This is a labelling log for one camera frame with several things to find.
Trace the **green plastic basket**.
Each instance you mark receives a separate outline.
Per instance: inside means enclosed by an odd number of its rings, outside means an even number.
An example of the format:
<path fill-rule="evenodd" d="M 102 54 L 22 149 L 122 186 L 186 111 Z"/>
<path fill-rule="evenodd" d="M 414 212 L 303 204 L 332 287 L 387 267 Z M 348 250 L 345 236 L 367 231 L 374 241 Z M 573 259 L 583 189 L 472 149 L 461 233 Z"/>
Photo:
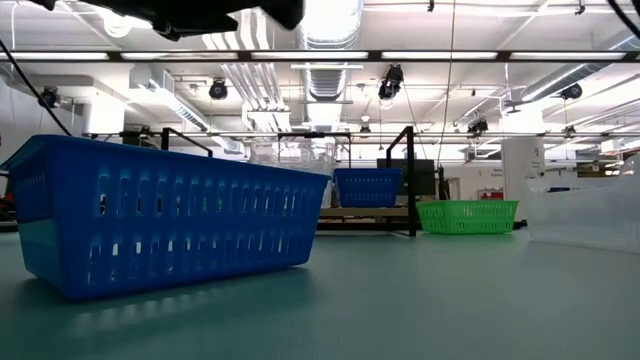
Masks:
<path fill-rule="evenodd" d="M 518 201 L 442 200 L 419 202 L 424 232 L 442 235 L 505 234 L 513 230 Z"/>

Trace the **wooden shelf with black frame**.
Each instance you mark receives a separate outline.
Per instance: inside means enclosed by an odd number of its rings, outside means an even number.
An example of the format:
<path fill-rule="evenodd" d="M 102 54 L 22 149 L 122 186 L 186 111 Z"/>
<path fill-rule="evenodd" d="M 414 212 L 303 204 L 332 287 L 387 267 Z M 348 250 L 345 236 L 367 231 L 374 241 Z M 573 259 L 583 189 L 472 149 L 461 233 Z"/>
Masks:
<path fill-rule="evenodd" d="M 277 148 L 280 152 L 281 140 L 284 138 L 345 138 L 347 140 L 348 167 L 352 167 L 353 139 L 372 136 L 372 133 L 351 132 L 209 132 L 206 136 L 220 137 L 245 137 L 245 138 L 276 138 Z M 385 167 L 391 167 L 392 151 L 403 140 L 407 145 L 408 162 L 408 205 L 400 208 L 330 208 L 321 211 L 321 217 L 333 219 L 333 222 L 319 222 L 317 229 L 321 231 L 386 231 L 403 234 L 406 231 L 408 237 L 415 237 L 419 229 L 416 215 L 415 192 L 415 134 L 412 126 L 405 127 L 398 136 L 386 148 Z"/>

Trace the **white column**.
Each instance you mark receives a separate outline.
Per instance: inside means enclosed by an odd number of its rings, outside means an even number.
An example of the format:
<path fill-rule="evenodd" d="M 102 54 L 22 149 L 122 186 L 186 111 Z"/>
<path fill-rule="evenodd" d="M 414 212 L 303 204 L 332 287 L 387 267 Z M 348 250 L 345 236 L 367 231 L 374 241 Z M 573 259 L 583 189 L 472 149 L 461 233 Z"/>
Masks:
<path fill-rule="evenodd" d="M 501 142 L 504 199 L 518 201 L 515 223 L 525 221 L 523 189 L 528 179 L 545 174 L 545 148 L 539 137 L 506 138 Z"/>

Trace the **black aluminium rig frame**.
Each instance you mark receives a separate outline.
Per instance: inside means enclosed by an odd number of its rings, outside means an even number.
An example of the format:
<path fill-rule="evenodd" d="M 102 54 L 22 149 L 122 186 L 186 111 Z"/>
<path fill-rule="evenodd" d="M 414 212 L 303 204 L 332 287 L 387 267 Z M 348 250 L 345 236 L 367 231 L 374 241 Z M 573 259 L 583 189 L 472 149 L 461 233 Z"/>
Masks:
<path fill-rule="evenodd" d="M 479 50 L 198 50 L 198 51 L 15 51 L 21 62 L 71 63 L 640 63 L 640 50 L 607 51 L 479 51 Z"/>

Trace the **silver spiral air duct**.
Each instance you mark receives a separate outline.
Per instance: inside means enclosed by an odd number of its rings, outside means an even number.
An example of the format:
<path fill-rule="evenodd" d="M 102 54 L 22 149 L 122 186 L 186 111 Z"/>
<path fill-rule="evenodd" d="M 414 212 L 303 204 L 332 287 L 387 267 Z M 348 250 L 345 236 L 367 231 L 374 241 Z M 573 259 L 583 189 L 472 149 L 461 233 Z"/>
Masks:
<path fill-rule="evenodd" d="M 299 47 L 313 51 L 351 50 L 359 37 L 363 0 L 305 0 L 298 26 Z M 345 90 L 346 70 L 306 70 L 305 86 L 316 101 L 336 101 Z"/>

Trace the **blue plastic basket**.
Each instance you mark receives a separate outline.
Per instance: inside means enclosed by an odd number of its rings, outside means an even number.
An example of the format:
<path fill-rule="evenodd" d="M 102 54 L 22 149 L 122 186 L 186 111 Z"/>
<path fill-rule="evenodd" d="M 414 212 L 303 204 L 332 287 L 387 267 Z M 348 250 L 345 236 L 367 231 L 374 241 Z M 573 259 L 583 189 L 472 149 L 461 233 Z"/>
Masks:
<path fill-rule="evenodd" d="M 3 164 L 26 269 L 69 299 L 308 261 L 328 177 L 35 135 Z"/>
<path fill-rule="evenodd" d="M 338 168 L 334 181 L 342 207 L 389 208 L 396 204 L 402 171 L 396 168 Z"/>

